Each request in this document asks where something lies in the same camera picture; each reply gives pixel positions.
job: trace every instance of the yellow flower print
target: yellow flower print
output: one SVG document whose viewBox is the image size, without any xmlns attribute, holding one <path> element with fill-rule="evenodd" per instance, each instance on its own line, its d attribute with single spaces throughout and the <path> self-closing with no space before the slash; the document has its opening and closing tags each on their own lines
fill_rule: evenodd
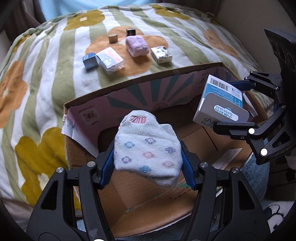
<svg viewBox="0 0 296 241">
<path fill-rule="evenodd" d="M 21 187 L 28 204 L 34 206 L 49 178 L 58 167 L 67 167 L 64 135 L 58 127 L 45 131 L 37 145 L 31 138 L 23 136 L 15 146 L 17 161 L 25 182 Z M 80 204 L 74 195 L 75 209 Z"/>
<path fill-rule="evenodd" d="M 28 89 L 22 80 L 23 69 L 23 62 L 15 61 L 0 83 L 0 128 L 6 125 L 10 112 L 20 107 Z"/>
<path fill-rule="evenodd" d="M 26 36 L 24 36 L 24 37 L 22 37 L 20 40 L 19 40 L 19 42 L 17 43 L 17 45 L 15 45 L 14 46 L 14 48 L 13 48 L 13 50 L 12 50 L 12 52 L 16 52 L 17 51 L 17 49 L 18 49 L 18 47 L 28 38 L 28 37 L 30 37 L 30 35 L 26 35 Z"/>
<path fill-rule="evenodd" d="M 163 16 L 163 17 L 173 17 L 173 18 L 179 18 L 182 20 L 189 20 L 190 17 L 183 15 L 182 13 L 176 11 L 172 7 L 161 7 L 159 5 L 152 5 L 152 8 L 155 10 L 155 13 Z"/>
<path fill-rule="evenodd" d="M 68 20 L 67 26 L 64 28 L 64 30 L 71 30 L 71 29 L 77 29 L 80 27 L 96 25 L 104 21 L 105 15 L 102 13 L 103 12 L 99 10 L 91 10 L 91 11 L 88 11 L 87 13 L 71 18 Z"/>
</svg>

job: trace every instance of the light blue cloth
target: light blue cloth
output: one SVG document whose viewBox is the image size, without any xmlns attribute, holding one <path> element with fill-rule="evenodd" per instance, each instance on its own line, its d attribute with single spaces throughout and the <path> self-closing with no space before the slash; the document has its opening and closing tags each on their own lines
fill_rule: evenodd
<svg viewBox="0 0 296 241">
<path fill-rule="evenodd" d="M 127 6 L 153 2 L 154 0 L 39 0 L 46 21 L 64 14 L 80 10 L 91 10 L 107 5 Z"/>
<path fill-rule="evenodd" d="M 267 189 L 268 175 L 269 175 L 269 162 L 258 166 L 256 164 L 256 158 L 254 155 L 250 158 L 247 164 L 241 169 L 246 180 L 249 182 L 251 188 L 256 194 L 259 201 L 263 202 L 265 192 Z M 217 216 L 217 221 L 212 223 L 211 230 L 214 231 L 218 228 L 218 219 L 221 213 L 221 202 L 222 195 L 219 195 L 216 198 L 216 205 L 214 210 L 214 215 Z M 164 229 L 139 235 L 133 237 L 120 238 L 120 240 L 129 240 L 129 241 L 157 241 L 157 240 L 179 240 L 184 233 L 187 224 L 190 221 L 190 216 L 178 221 L 175 224 L 172 224 Z M 80 230 L 85 231 L 85 226 L 83 220 L 77 222 L 77 226 Z"/>
</svg>

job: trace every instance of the screw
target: screw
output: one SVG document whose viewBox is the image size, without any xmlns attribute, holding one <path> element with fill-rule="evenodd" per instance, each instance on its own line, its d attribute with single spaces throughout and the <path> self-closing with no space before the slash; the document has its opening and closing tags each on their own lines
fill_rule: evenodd
<svg viewBox="0 0 296 241">
<path fill-rule="evenodd" d="M 238 174 L 239 173 L 239 169 L 236 168 L 236 167 L 234 167 L 234 168 L 232 168 L 232 172 L 235 173 L 235 174 Z"/>
<path fill-rule="evenodd" d="M 265 148 L 263 148 L 261 151 L 260 151 L 260 154 L 262 156 L 266 156 L 267 155 L 267 150 Z"/>
<path fill-rule="evenodd" d="M 207 162 L 202 162 L 202 163 L 200 163 L 200 166 L 203 168 L 206 168 L 209 166 L 209 164 Z"/>
<path fill-rule="evenodd" d="M 250 133 L 250 134 L 254 134 L 254 133 L 255 133 L 255 129 L 254 129 L 254 128 L 250 128 L 250 129 L 249 129 L 249 133 Z"/>
<path fill-rule="evenodd" d="M 57 173 L 61 173 L 63 170 L 64 170 L 63 167 L 58 167 L 58 168 L 56 169 L 56 172 L 57 172 Z"/>
<path fill-rule="evenodd" d="M 96 164 L 96 163 L 95 163 L 94 161 L 89 161 L 89 162 L 87 163 L 87 166 L 88 166 L 88 167 L 93 167 L 95 164 Z"/>
</svg>

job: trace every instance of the product box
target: product box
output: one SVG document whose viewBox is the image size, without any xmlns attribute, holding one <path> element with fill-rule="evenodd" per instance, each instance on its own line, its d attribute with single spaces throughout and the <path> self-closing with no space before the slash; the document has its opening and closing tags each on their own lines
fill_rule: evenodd
<svg viewBox="0 0 296 241">
<path fill-rule="evenodd" d="M 171 62 L 173 60 L 173 56 L 169 53 L 165 46 L 151 48 L 151 55 L 158 64 Z"/>
<path fill-rule="evenodd" d="M 193 121 L 213 128 L 217 122 L 247 122 L 242 92 L 227 82 L 209 75 Z"/>
<path fill-rule="evenodd" d="M 151 112 L 160 124 L 170 124 L 201 161 L 226 170 L 244 166 L 252 153 L 245 141 L 217 135 L 193 122 L 209 74 L 236 80 L 222 63 L 195 65 L 120 82 L 66 103 L 62 133 L 70 168 L 81 167 L 105 151 L 124 116 L 136 109 Z M 248 98 L 259 116 L 264 111 L 252 96 Z M 187 217 L 197 192 L 186 185 L 182 173 L 176 188 L 163 189 L 137 174 L 115 170 L 99 196 L 114 237 L 121 238 Z"/>
<path fill-rule="evenodd" d="M 95 53 L 89 53 L 83 57 L 83 64 L 86 70 L 91 70 L 99 66 L 99 59 Z"/>
</svg>

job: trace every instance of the barcode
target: barcode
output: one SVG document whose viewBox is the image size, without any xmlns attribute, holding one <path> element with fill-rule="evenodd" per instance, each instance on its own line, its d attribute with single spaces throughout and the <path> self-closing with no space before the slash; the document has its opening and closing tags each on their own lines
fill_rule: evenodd
<svg viewBox="0 0 296 241">
<path fill-rule="evenodd" d="M 211 78 L 210 83 L 213 84 L 213 85 L 218 86 L 221 89 L 224 89 L 224 90 L 228 91 L 228 85 L 223 84 L 222 82 L 220 82 L 218 80 L 215 80 L 215 79 Z"/>
</svg>

